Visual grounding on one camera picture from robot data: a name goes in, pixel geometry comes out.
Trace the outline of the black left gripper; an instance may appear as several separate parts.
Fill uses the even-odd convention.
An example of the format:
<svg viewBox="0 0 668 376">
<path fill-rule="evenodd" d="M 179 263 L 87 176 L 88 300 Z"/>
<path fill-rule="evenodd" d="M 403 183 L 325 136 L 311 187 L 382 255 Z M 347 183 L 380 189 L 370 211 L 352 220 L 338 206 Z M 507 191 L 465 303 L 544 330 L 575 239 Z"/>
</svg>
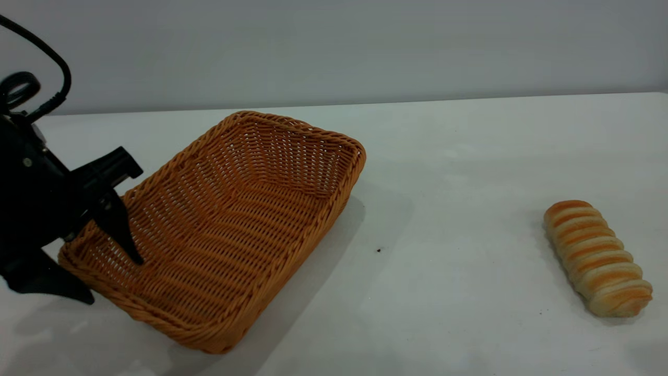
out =
<svg viewBox="0 0 668 376">
<path fill-rule="evenodd" d="M 2 117 L 2 224 L 12 239 L 41 247 L 73 241 L 95 221 L 135 264 L 144 263 L 115 188 L 138 178 L 141 167 L 123 147 L 69 170 L 46 147 L 34 126 Z M 41 248 L 2 244 L 1 275 L 16 293 L 43 293 L 92 305 L 90 288 Z"/>
</svg>

